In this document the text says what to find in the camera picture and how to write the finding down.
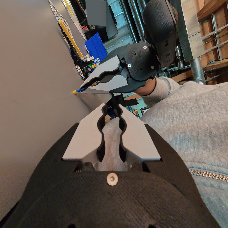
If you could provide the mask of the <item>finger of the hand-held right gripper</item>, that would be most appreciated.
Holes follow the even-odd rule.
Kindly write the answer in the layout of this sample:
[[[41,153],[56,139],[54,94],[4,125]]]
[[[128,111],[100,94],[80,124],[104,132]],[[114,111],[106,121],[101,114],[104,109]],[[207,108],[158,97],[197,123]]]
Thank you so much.
[[[96,81],[100,81],[105,76],[116,75],[120,72],[120,58],[118,55],[112,57],[106,62],[100,64],[84,81],[81,85],[81,89],[86,89]]]
[[[107,82],[98,82],[83,91],[85,94],[108,94],[109,91],[126,86],[126,78],[121,75],[114,76]]]

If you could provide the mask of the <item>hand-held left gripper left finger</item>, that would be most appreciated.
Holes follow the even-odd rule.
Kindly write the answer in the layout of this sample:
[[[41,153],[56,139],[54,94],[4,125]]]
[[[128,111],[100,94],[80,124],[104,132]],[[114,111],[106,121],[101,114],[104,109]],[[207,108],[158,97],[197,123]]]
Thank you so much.
[[[64,161],[90,162],[95,169],[105,155],[104,133],[107,104],[102,103],[83,118],[62,157]]]

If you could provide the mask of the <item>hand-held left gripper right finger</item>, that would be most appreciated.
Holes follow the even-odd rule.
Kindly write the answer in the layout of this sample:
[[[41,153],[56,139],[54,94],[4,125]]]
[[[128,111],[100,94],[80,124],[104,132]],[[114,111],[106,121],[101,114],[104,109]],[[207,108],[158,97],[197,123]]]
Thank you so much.
[[[118,116],[121,129],[119,141],[121,160],[130,166],[145,161],[159,161],[161,156],[143,121],[121,104],[118,105]]]

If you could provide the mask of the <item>black yellow lego vehicle model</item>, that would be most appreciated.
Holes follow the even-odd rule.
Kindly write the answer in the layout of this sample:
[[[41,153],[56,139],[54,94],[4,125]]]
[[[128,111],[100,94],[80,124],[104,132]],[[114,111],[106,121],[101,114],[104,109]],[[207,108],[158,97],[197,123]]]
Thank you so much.
[[[73,59],[73,62],[76,66],[76,69],[81,77],[82,80],[88,78],[88,76],[93,72],[93,70],[98,66],[97,62],[95,61],[94,57],[90,57],[89,55],[82,56],[81,51],[79,50],[78,46],[76,45],[72,35],[70,34],[69,30],[65,26],[62,20],[58,20],[58,25],[62,32],[62,35],[67,42],[70,48],[70,54]]]

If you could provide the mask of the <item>person's right forearm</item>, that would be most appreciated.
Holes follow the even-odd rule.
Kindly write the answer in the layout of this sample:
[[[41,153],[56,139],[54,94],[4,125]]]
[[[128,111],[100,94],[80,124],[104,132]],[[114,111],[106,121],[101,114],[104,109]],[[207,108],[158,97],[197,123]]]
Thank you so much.
[[[154,106],[181,88],[181,85],[171,78],[155,77],[153,81],[155,81],[155,88],[152,93],[142,96],[144,103],[149,107]]]

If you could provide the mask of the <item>person's right hand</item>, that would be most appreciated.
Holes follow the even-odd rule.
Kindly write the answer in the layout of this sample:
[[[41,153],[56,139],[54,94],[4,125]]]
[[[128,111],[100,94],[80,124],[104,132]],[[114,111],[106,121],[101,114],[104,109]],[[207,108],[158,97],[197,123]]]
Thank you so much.
[[[149,79],[145,82],[144,87],[140,87],[136,89],[134,92],[137,93],[139,96],[147,96],[150,95],[156,87],[156,78]]]

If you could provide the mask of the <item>blue storage bin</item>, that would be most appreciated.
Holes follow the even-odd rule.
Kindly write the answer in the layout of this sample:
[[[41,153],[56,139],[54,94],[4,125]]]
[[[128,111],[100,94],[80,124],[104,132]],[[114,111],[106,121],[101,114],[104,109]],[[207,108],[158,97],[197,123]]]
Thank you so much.
[[[93,56],[95,61],[99,59],[100,63],[108,55],[98,32],[85,42],[85,46],[90,56]]]

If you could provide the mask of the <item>large black monitor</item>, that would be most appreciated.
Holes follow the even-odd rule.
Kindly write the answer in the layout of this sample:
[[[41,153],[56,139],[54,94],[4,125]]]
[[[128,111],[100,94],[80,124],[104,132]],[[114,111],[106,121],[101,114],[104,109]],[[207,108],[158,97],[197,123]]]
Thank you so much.
[[[117,22],[116,22],[114,13],[107,1],[106,1],[106,18],[107,18],[106,32],[107,32],[108,39],[111,40],[113,39],[114,36],[118,34],[118,29],[117,29]]]

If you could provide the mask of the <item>clear plastic sheet yellow patch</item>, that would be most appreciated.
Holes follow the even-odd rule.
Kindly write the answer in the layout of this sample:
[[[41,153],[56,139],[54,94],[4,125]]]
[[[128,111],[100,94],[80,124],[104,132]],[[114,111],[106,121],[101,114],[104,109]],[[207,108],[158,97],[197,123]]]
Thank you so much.
[[[78,29],[78,31],[80,32],[80,34],[82,35],[82,37],[84,38],[85,41],[87,41],[85,35],[84,35],[84,32],[81,28],[81,25],[78,21],[78,18],[76,16],[76,13],[71,5],[71,2],[69,0],[61,0],[62,3],[64,4],[64,6],[66,7],[69,15],[70,15],[70,18],[72,19],[73,23],[75,24],[76,28]]]

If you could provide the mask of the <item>zebra striped sticker sheet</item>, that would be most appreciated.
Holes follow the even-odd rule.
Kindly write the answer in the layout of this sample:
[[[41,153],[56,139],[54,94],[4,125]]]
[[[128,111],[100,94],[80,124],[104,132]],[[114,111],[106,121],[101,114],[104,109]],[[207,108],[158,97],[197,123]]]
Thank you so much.
[[[49,4],[50,4],[50,7],[51,7],[51,9],[52,9],[52,11],[53,11],[53,14],[54,14],[54,16],[55,16],[55,18],[56,18],[57,23],[58,23],[60,20],[62,20],[64,26],[67,28],[68,32],[70,33],[70,35],[71,35],[71,37],[72,37],[73,35],[72,35],[72,33],[71,33],[71,30],[70,30],[70,27],[69,27],[67,21],[66,21],[66,20],[64,19],[64,17],[60,14],[60,12],[56,9],[56,7],[53,5],[53,3],[52,3],[50,0],[48,0],[48,2],[49,2]],[[69,46],[69,44],[68,44],[66,38],[64,37],[64,34],[63,34],[64,31],[61,31],[61,33],[62,33],[62,37],[63,37],[65,43],[67,44],[67,46],[68,46],[69,49],[70,49],[70,46]]]

